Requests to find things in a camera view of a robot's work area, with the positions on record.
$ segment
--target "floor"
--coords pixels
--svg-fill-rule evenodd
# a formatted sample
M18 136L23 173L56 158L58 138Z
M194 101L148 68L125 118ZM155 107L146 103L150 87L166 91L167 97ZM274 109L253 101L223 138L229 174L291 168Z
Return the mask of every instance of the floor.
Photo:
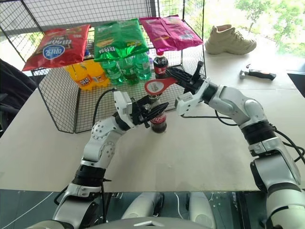
M0 229L4 229L6 225L38 204L49 194L49 192L0 190ZM180 199L180 213L184 219L188 219L188 211L185 206L187 192L178 192L177 194ZM205 194L207 198L212 196L211 192L206 192ZM39 221L51 219L56 209L56 205L53 203L56 195L57 193L51 194L45 201L5 229L22 229ZM112 198L107 216L108 221L120 219L124 211L138 195L139 193L124 193L121 199ZM175 194L166 192L164 195L165 202L161 216L179 218ZM247 193L246 201L251 228L261 229L259 220L264 219L265 195L261 192ZM241 228L232 192L214 192L210 203L218 229Z

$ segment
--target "green chip bag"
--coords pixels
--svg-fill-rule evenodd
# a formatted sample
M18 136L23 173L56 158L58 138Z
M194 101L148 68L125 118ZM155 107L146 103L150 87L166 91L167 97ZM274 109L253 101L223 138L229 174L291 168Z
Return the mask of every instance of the green chip bag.
M148 51L139 20L116 21L94 28L94 61L117 61Z

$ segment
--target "snack bag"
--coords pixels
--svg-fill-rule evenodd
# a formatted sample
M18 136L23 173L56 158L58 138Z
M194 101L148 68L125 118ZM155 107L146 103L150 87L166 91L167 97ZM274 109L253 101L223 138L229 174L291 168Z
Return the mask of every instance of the snack bag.
M36 68L57 68L82 62L90 25L45 32L36 51L27 60L23 71Z
M178 51L203 43L178 15L140 18L140 22L157 52Z
M148 51L139 20L116 21L94 28L94 61L117 61Z

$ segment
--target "red bottle label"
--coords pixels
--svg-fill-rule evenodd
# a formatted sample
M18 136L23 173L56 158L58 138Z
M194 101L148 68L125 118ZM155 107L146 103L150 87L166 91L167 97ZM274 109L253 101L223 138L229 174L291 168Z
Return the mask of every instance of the red bottle label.
M163 113L163 114L161 114L161 115L159 115L159 116L153 118L153 119L151 120L151 123L153 123L153 124L160 124L160 123L165 122L165 120L166 120L166 114Z
M154 72L156 73L156 74L165 74L165 71L166 71L166 68L167 67L164 67L164 68L158 68L158 67L154 67Z

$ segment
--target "red chip bag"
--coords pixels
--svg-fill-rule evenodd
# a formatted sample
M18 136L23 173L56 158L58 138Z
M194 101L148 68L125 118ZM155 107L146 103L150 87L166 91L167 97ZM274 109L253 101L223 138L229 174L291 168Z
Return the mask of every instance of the red chip bag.
M90 25L45 32L36 51L27 60L23 71L36 68L58 68L82 62Z

